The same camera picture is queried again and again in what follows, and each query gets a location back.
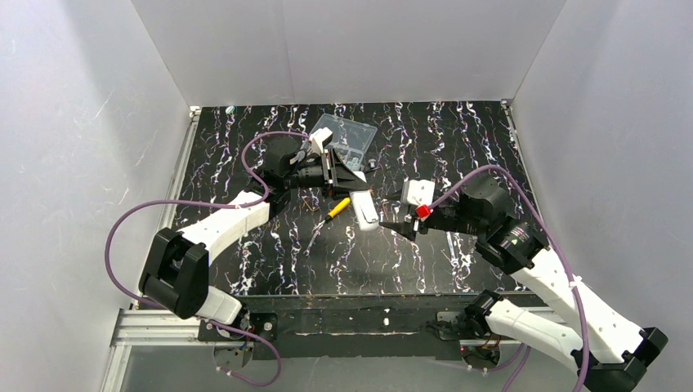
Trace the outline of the white remote control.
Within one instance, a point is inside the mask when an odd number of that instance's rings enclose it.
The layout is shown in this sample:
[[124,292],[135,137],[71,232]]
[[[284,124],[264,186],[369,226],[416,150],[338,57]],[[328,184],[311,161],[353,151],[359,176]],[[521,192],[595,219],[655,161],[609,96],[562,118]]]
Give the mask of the white remote control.
[[350,192],[349,197],[359,229],[363,232],[377,229],[379,227],[379,215],[375,209],[371,192],[369,190]]

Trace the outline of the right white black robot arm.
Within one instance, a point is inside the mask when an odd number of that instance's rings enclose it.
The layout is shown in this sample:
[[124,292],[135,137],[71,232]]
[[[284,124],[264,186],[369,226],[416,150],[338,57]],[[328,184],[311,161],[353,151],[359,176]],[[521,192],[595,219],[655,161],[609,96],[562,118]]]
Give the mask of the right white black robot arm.
[[547,320],[485,290],[455,318],[432,323],[441,339],[515,339],[562,363],[591,391],[634,390],[668,344],[658,328],[629,321],[567,274],[546,235],[516,214],[512,196],[488,172],[450,197],[432,181],[408,180],[392,198],[406,213],[389,229],[409,240],[430,230],[474,236],[485,261],[528,287],[559,317]]

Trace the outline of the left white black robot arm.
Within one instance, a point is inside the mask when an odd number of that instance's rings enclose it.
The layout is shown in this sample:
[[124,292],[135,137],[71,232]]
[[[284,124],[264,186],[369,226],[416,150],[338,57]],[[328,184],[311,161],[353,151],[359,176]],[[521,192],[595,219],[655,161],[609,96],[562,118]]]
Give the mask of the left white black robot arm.
[[180,319],[231,325],[244,315],[245,305],[210,284],[209,268],[246,233],[276,217],[293,190],[317,188],[326,198],[349,198],[360,221],[366,221],[373,200],[363,172],[351,170],[315,136],[303,144],[286,131],[276,137],[231,203],[215,205],[214,213],[193,225],[165,227],[154,236],[139,281],[142,294]]

